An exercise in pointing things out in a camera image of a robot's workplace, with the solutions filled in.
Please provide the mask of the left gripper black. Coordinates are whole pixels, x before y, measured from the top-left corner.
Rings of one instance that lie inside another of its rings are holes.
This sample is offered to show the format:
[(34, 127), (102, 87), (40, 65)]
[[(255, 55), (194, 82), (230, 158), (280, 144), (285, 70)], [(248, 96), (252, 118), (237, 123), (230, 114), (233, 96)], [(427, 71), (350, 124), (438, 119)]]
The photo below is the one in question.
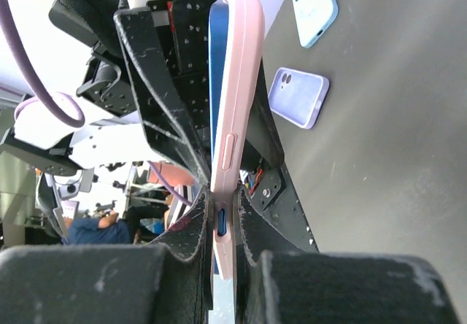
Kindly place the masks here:
[[(215, 1), (148, 1), (147, 7), (168, 18), (165, 26), (155, 24), (148, 8), (120, 9), (114, 15), (147, 143), (202, 185), (209, 183), (211, 169), (197, 131), (210, 127), (208, 20)], [(262, 61), (240, 168), (254, 171), (260, 160), (272, 168), (285, 162)]]

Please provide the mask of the lavender phone case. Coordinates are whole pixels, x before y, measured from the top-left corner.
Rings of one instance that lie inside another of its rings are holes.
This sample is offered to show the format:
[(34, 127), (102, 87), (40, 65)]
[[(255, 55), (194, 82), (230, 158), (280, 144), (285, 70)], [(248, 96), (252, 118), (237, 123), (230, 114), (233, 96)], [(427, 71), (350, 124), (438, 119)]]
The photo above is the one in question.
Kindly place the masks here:
[(302, 129), (311, 129), (330, 87), (327, 77), (278, 68), (269, 91), (271, 111)]

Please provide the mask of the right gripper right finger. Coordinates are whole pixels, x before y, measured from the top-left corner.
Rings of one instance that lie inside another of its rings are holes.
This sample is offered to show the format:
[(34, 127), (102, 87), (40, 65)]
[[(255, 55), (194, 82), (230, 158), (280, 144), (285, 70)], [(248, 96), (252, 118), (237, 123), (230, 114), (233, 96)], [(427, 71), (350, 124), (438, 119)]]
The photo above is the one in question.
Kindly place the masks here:
[(410, 255), (307, 252), (254, 209), (237, 211), (238, 323), (458, 323), (439, 273)]

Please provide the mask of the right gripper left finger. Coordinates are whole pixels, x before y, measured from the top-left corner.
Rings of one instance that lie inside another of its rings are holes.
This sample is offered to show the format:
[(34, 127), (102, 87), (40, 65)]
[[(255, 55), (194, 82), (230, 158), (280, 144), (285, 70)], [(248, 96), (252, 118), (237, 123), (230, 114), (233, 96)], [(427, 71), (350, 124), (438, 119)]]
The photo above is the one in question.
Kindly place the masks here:
[(1, 252), (3, 323), (206, 323), (214, 199), (149, 244), (37, 245)]

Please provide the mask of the pink phone case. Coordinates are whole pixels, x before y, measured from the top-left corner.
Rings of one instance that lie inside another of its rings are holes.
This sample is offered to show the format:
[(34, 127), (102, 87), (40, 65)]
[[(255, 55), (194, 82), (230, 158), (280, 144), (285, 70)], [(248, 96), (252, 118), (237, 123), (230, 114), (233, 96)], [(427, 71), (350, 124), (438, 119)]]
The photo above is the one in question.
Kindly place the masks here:
[(223, 1), (228, 4), (228, 36), (210, 190), (215, 207), (213, 249), (220, 277), (230, 279), (235, 260), (233, 195), (260, 68), (264, 14), (259, 0)]

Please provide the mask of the light blue phone case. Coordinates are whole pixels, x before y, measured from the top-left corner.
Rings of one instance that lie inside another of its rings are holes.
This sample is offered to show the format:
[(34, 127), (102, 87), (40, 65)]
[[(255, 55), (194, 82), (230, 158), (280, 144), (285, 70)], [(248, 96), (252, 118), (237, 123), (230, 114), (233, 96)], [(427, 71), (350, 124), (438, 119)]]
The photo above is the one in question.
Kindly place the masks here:
[(336, 0), (292, 0), (300, 45), (310, 48), (335, 21)]

